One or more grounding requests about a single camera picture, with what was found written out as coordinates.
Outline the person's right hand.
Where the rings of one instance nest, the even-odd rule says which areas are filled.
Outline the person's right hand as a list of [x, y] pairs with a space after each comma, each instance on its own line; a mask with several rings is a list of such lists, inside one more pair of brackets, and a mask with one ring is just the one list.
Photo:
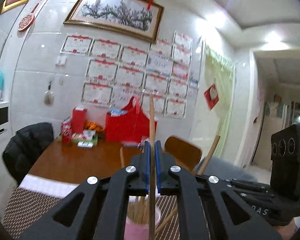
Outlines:
[[295, 219], [291, 220], [286, 226], [274, 226], [274, 229], [279, 232], [283, 238], [290, 238], [299, 229], [295, 223]]

